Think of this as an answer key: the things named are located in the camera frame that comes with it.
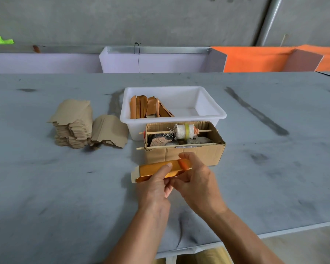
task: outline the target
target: table surface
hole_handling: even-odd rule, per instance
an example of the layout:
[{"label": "table surface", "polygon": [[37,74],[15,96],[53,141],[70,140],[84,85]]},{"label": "table surface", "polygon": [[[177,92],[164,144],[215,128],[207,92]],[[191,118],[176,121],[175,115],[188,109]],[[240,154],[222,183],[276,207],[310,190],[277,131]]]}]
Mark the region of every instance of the table surface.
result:
[{"label": "table surface", "polygon": [[[46,122],[67,98],[91,100],[94,117],[119,115],[125,87],[171,85],[203,86],[227,113],[217,124],[227,147],[211,169],[255,233],[330,222],[329,76],[0,75],[0,263],[87,264],[108,254],[137,209],[130,172],[144,163],[142,142],[73,150],[54,144]],[[177,191],[169,199],[160,254],[219,241]]]}]

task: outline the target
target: concrete floor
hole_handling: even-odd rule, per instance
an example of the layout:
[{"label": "concrete floor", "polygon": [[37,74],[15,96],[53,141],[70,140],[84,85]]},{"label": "concrete floor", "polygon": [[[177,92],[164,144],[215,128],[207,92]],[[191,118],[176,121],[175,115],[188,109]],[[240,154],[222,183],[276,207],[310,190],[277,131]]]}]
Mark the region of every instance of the concrete floor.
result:
[{"label": "concrete floor", "polygon": [[286,264],[330,264],[330,226],[263,241]]}]

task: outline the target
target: wooden dowel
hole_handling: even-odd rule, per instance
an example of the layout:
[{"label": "wooden dowel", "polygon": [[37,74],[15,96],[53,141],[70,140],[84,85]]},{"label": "wooden dowel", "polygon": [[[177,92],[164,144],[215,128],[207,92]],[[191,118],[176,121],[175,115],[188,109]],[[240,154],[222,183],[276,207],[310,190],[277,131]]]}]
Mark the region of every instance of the wooden dowel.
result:
[{"label": "wooden dowel", "polygon": [[[212,132],[212,129],[200,129],[199,132]],[[146,134],[159,134],[159,133],[170,133],[170,131],[161,131],[161,132],[146,132]]]},{"label": "wooden dowel", "polygon": [[[178,147],[178,146],[203,146],[203,145],[216,145],[217,143],[212,142],[209,144],[176,144],[176,145],[161,145],[161,146],[148,146],[148,149],[153,149],[153,148],[172,148],[172,147]],[[137,147],[137,150],[142,150],[144,147]]]}]

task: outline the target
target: hand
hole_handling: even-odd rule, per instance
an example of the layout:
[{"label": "hand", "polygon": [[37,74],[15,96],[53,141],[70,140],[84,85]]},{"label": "hand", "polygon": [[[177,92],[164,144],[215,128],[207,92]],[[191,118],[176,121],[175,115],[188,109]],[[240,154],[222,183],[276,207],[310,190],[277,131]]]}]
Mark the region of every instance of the hand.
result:
[{"label": "hand", "polygon": [[192,169],[171,179],[171,185],[180,192],[186,203],[200,217],[227,210],[217,186],[215,174],[193,152],[183,152],[180,158],[188,159]]},{"label": "hand", "polygon": [[149,180],[137,183],[138,209],[143,207],[164,206],[170,209],[170,202],[167,197],[170,195],[173,186],[170,178],[165,178],[171,171],[172,164],[162,166]]}]

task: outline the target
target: person's right hand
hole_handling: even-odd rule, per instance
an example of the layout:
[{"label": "person's right hand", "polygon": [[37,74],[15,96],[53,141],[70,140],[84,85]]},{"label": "person's right hand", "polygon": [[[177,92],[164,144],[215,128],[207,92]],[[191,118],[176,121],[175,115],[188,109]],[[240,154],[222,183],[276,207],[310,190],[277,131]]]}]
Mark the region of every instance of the person's right hand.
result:
[{"label": "person's right hand", "polygon": [[227,206],[221,198],[215,174],[193,152],[183,152],[192,169],[172,178],[171,184],[180,192],[187,204],[200,217],[225,212]]}]

